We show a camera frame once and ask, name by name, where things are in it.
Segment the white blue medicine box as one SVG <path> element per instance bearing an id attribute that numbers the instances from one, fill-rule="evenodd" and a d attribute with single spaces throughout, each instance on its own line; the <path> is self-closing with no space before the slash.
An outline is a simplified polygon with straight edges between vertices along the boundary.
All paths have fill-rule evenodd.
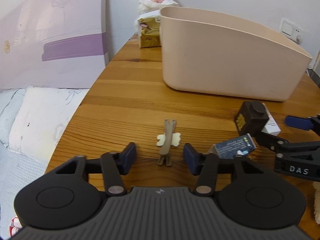
<path id="1" fill-rule="evenodd" d="M 276 121 L 273 118 L 272 114 L 269 112 L 267 106 L 264 103 L 263 103 L 263 105 L 265 107 L 265 110 L 266 110 L 266 113 L 268 115 L 269 120 L 265 124 L 265 126 L 263 127 L 263 129 L 261 131 L 264 132 L 264 133 L 267 133 L 267 134 L 271 134 L 271 135 L 277 136 L 281 132 L 281 129 L 278 126 L 278 124 L 276 123 Z"/>

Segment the dark brown ink bottle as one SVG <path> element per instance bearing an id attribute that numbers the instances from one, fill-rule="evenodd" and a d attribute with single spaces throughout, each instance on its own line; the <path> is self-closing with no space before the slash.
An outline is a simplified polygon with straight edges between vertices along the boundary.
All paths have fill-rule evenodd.
<path id="1" fill-rule="evenodd" d="M 269 117 L 265 106 L 259 101 L 244 101 L 234 118 L 239 135 L 259 133 Z"/>

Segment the blue patterned small box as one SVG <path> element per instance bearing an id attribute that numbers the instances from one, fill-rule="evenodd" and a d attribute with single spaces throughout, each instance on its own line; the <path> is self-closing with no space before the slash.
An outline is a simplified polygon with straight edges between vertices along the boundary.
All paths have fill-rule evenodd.
<path id="1" fill-rule="evenodd" d="M 233 159 L 238 155 L 248 155 L 255 151 L 256 148 L 250 134 L 245 134 L 231 140 L 214 144 L 208 152 L 217 155 L 220 159 Z"/>

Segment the light blue bedsheet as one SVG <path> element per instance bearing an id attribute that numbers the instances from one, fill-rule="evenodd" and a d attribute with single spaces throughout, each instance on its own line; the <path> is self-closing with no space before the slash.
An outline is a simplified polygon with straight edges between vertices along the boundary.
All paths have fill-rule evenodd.
<path id="1" fill-rule="evenodd" d="M 24 154 L 9 150 L 9 134 L 25 96 L 25 89 L 1 92 L 1 238 L 8 239 L 11 219 L 16 216 L 14 199 L 46 167 Z"/>

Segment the white pillow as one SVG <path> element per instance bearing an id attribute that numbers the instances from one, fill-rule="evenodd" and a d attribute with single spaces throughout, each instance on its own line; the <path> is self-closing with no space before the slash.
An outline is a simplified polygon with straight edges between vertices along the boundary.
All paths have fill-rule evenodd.
<path id="1" fill-rule="evenodd" d="M 47 166 L 87 92 L 29 87 L 9 134 L 9 150 Z"/>

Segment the beige plastic storage basket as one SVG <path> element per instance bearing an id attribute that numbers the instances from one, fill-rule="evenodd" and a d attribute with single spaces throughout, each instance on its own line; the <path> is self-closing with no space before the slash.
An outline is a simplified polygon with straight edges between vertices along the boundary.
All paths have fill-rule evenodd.
<path id="1" fill-rule="evenodd" d="M 219 12 L 160 10 L 163 79 L 189 92 L 287 100 L 312 57 L 264 25 Z"/>

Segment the pink purple bed headboard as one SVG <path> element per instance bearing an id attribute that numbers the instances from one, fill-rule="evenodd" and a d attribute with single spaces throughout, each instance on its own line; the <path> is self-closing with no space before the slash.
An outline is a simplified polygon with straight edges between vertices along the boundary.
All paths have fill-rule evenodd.
<path id="1" fill-rule="evenodd" d="M 1 19 L 1 89 L 90 88 L 108 64 L 106 0 L 26 0 Z"/>

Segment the gold tissue box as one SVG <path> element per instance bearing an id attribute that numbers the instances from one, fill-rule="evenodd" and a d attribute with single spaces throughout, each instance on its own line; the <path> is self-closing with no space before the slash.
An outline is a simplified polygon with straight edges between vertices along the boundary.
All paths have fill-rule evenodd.
<path id="1" fill-rule="evenodd" d="M 160 12 L 146 12 L 137 19 L 138 44 L 140 48 L 160 47 Z"/>

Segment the white wall socket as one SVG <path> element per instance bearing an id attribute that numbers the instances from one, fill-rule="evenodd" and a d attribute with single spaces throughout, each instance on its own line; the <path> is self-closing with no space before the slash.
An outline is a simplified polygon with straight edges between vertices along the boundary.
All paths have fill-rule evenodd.
<path id="1" fill-rule="evenodd" d="M 298 45 L 301 45 L 303 42 L 303 30 L 285 18 L 281 19 L 279 32 Z"/>

